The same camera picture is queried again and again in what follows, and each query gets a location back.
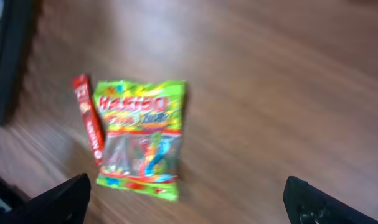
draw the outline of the candy bag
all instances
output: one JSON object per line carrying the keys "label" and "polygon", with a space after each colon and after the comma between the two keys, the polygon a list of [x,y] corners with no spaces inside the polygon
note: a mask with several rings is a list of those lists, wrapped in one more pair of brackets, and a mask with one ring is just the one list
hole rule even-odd
{"label": "candy bag", "polygon": [[184,82],[99,82],[93,95],[108,125],[97,183],[177,200]]}

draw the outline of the brown wooden surface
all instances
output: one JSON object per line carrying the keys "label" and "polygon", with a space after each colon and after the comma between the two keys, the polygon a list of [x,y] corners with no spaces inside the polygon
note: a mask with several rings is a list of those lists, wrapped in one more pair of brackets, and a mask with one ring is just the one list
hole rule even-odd
{"label": "brown wooden surface", "polygon": [[378,0],[45,0],[0,175],[97,168],[71,80],[185,79],[178,203],[93,185],[87,223],[288,223],[295,175],[378,219]]}

